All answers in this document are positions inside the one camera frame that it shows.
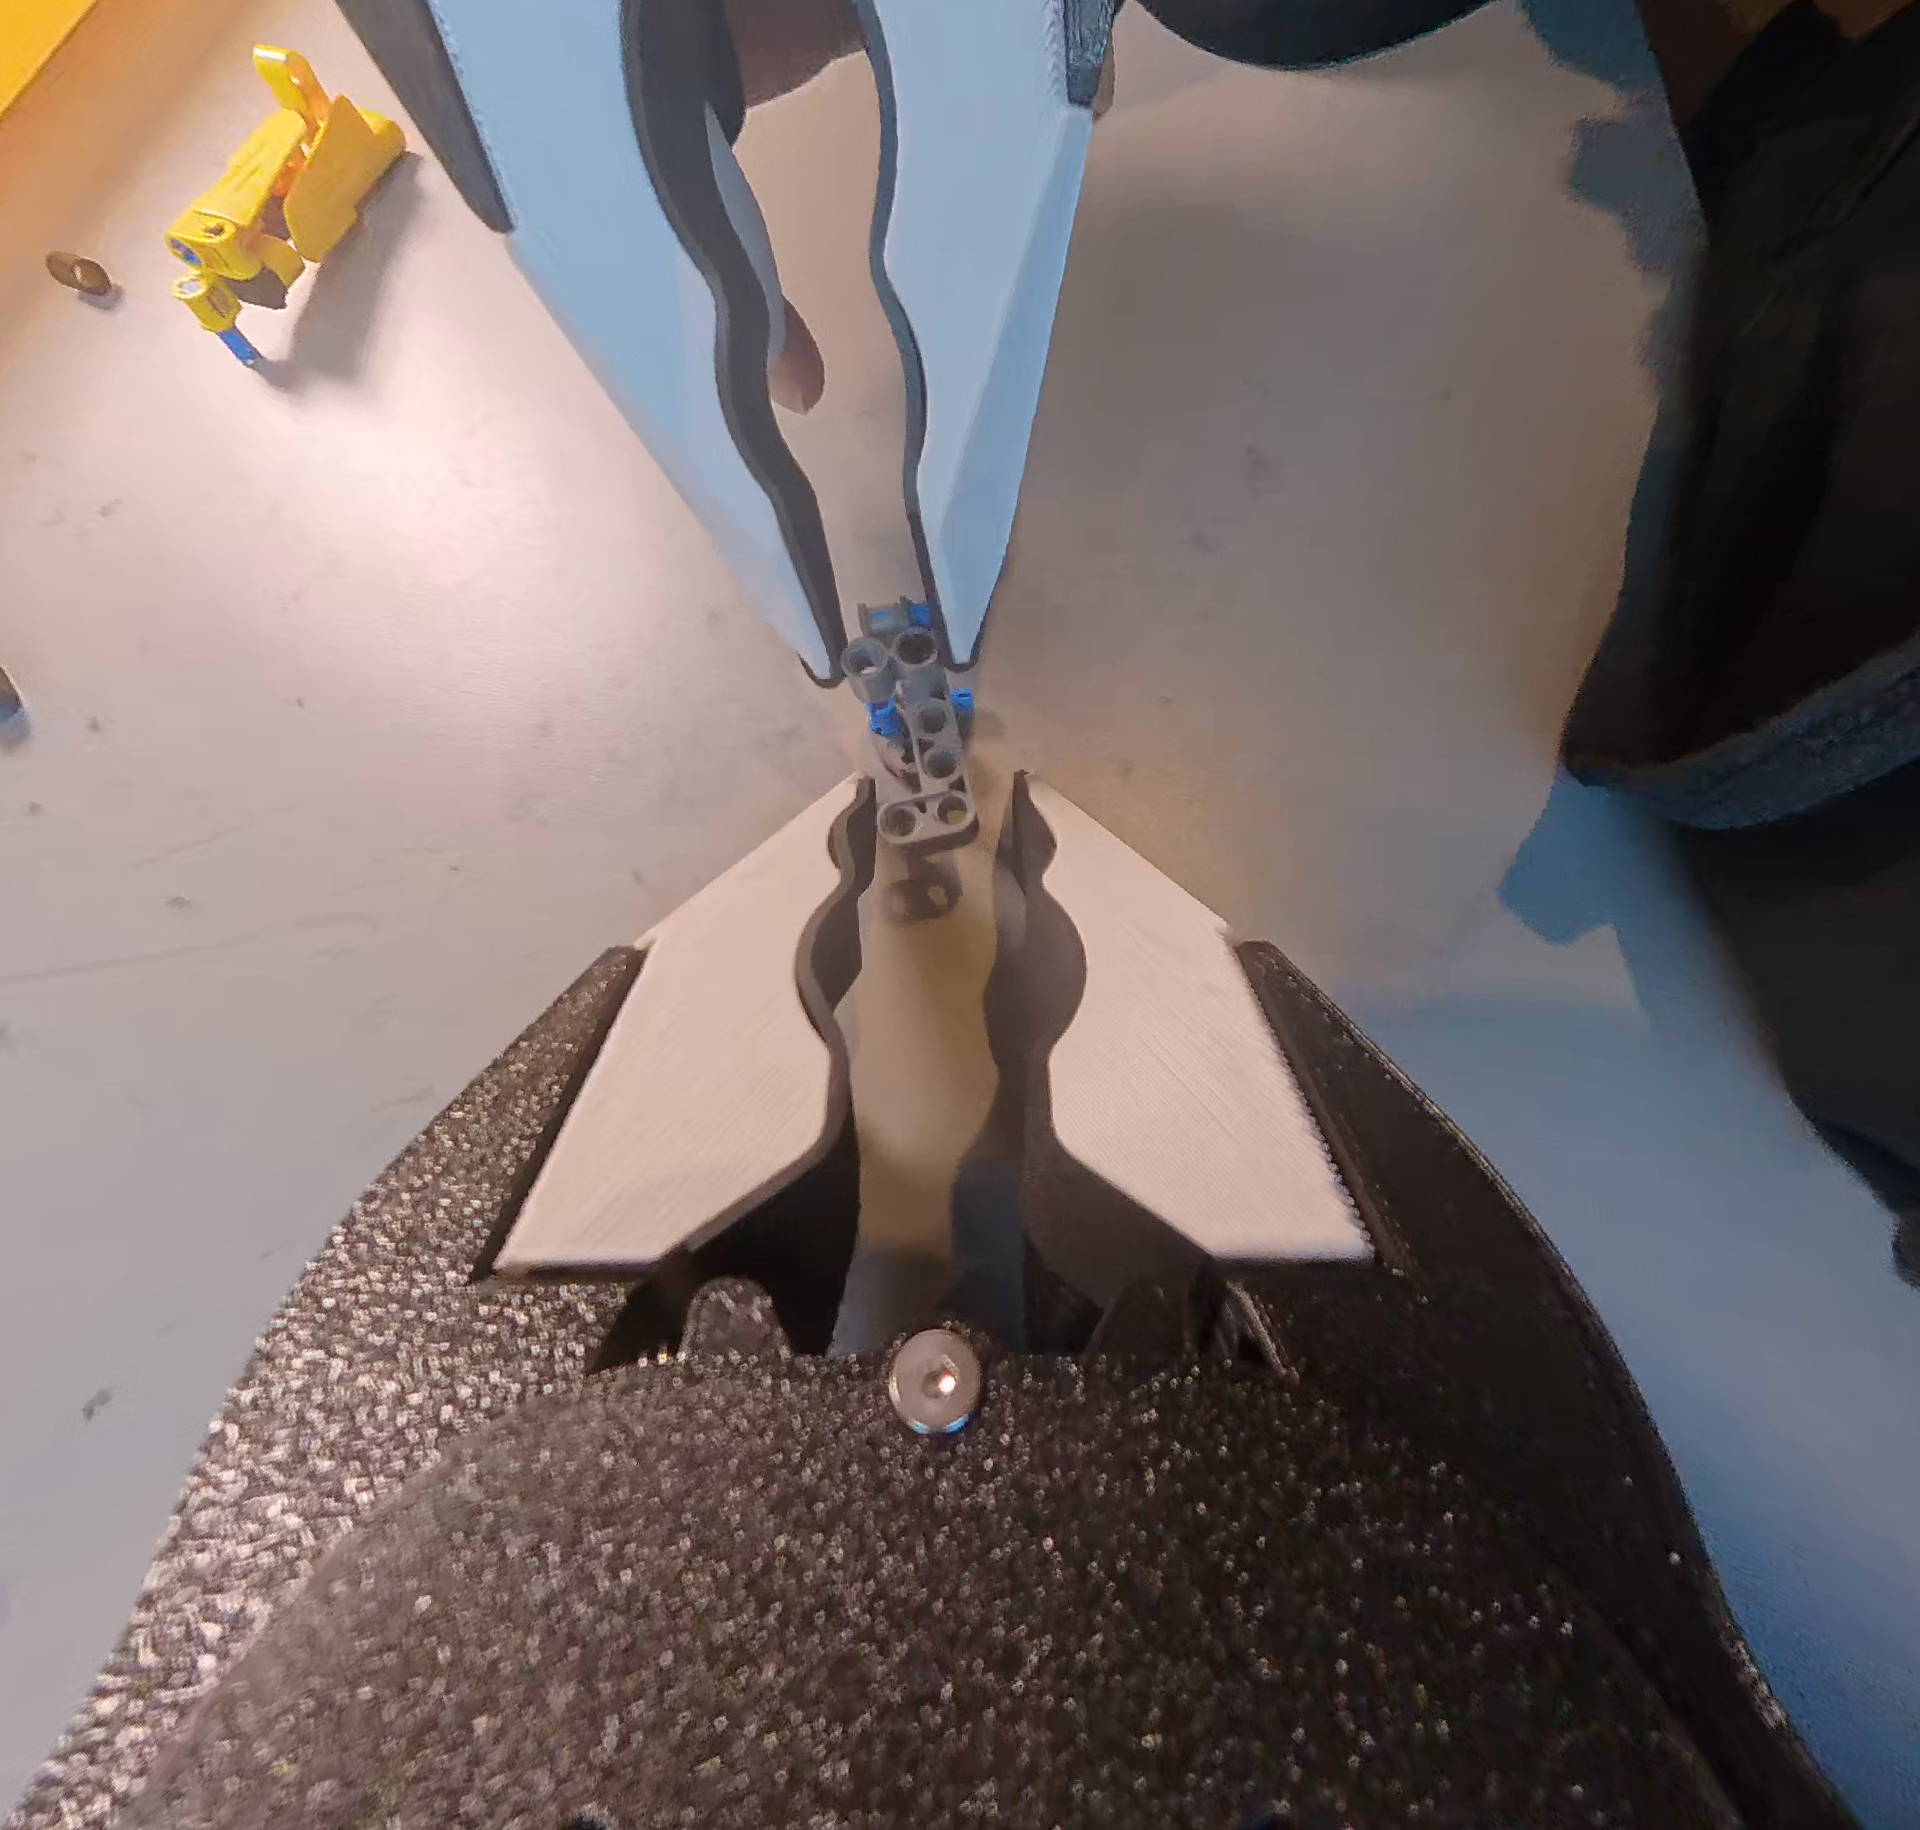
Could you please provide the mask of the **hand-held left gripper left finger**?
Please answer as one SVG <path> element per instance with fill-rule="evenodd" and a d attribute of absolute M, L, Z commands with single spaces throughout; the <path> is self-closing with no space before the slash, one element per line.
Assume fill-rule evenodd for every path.
<path fill-rule="evenodd" d="M 496 1276 L 654 1272 L 828 1157 L 875 866 L 876 786 L 849 777 L 637 942 Z"/>

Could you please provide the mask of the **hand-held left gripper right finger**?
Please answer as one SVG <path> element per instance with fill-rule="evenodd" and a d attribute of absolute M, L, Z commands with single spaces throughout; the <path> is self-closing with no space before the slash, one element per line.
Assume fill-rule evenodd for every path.
<path fill-rule="evenodd" d="M 992 859 L 988 1117 L 951 1186 L 951 1302 L 1085 1347 L 1130 1290 L 1373 1268 L 1364 1199 L 1214 908 L 1033 772 Z"/>

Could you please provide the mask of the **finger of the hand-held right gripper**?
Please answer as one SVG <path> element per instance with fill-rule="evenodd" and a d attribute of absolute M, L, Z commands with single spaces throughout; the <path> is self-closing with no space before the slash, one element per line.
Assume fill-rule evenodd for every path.
<path fill-rule="evenodd" d="M 1067 0 L 852 0 L 876 82 L 870 261 L 904 381 L 902 497 L 948 664 L 975 664 L 1066 281 L 1091 110 Z"/>
<path fill-rule="evenodd" d="M 426 0 L 541 301 L 822 689 L 846 629 L 772 409 L 781 314 L 720 0 Z"/>

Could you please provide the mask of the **grey brick beam assembly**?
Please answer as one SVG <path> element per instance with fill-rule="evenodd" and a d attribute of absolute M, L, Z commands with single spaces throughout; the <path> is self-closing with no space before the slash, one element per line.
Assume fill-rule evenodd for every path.
<path fill-rule="evenodd" d="M 960 848 L 978 835 L 973 691 L 951 682 L 922 601 L 862 606 L 857 622 L 840 670 L 876 763 L 876 832 L 908 857 Z"/>

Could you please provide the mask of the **grey desk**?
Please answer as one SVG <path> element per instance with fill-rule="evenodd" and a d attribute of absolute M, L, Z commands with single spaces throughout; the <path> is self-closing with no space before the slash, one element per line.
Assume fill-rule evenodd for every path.
<path fill-rule="evenodd" d="M 194 330 L 161 232 L 269 107 L 254 44 L 389 104 L 329 0 L 104 0 L 4 119 L 7 1807 L 368 1181 L 855 752 L 431 161 L 267 371 Z M 981 777 L 1272 940 L 1483 1148 L 1775 1692 L 1863 1822 L 1916 1827 L 1892 1218 L 1676 847 L 1557 772 L 1694 256 L 1635 0 L 1292 79 L 1128 16 L 1117 66 Z"/>

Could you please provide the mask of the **yellow brick assembly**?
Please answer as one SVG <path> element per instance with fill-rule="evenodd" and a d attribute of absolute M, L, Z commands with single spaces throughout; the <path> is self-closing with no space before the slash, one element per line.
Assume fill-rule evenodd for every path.
<path fill-rule="evenodd" d="M 329 93 L 301 52 L 256 45 L 254 70 L 275 111 L 165 233 L 183 266 L 176 301 L 249 370 L 261 351 L 241 328 L 242 311 L 283 308 L 291 288 L 359 227 L 407 148 L 394 121 Z"/>

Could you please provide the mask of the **black printed sweatshirt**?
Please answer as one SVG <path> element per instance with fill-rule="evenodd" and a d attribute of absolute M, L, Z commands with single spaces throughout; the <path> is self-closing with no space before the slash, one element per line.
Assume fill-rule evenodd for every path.
<path fill-rule="evenodd" d="M 1680 131 L 1687 432 L 1563 736 L 1656 818 L 1788 1095 L 1918 1206 L 1918 13 L 1791 0 Z"/>

